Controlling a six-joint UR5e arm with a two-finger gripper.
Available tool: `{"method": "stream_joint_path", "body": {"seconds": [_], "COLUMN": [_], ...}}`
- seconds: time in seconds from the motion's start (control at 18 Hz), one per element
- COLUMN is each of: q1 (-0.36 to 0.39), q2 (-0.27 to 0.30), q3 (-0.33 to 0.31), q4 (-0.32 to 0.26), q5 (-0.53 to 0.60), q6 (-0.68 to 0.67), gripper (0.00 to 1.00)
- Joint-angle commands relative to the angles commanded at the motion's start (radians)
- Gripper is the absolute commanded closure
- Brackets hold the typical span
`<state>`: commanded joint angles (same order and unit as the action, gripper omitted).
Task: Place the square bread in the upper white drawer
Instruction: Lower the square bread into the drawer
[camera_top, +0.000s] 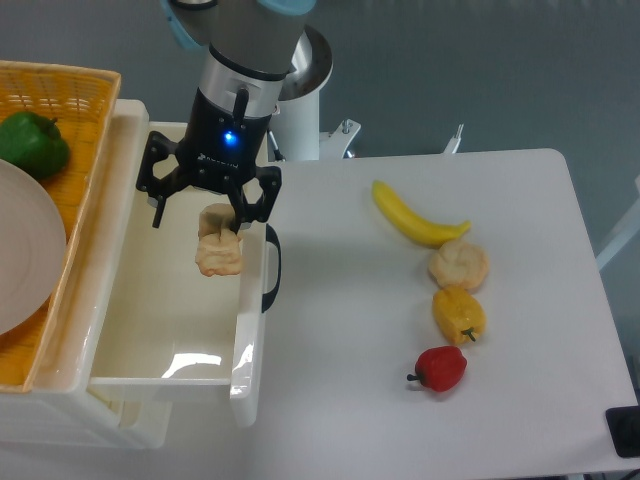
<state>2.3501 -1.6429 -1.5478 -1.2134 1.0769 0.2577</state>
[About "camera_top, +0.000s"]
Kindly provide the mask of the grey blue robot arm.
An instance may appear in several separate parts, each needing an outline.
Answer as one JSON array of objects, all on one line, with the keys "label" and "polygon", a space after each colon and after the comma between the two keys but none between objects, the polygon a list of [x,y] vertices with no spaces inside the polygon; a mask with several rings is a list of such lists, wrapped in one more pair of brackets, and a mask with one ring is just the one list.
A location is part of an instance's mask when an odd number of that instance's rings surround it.
[{"label": "grey blue robot arm", "polygon": [[204,46],[205,64],[184,137],[150,132],[136,187],[155,208],[192,186],[226,196],[233,230],[269,219],[282,184],[256,158],[304,32],[312,1],[164,1],[178,42]]}]

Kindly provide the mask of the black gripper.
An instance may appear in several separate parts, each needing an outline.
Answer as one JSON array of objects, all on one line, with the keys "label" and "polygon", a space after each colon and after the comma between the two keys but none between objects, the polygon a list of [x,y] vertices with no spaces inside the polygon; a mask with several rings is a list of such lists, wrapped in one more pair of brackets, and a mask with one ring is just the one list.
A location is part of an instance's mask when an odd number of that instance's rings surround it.
[{"label": "black gripper", "polygon": [[149,133],[136,188],[148,195],[155,209],[154,229],[161,225],[169,197],[189,186],[229,199],[234,233],[244,223],[268,221],[282,175],[277,166],[256,164],[270,118],[251,118],[248,113],[246,88],[233,95],[229,111],[197,92],[181,141],[174,142],[158,131]]}]

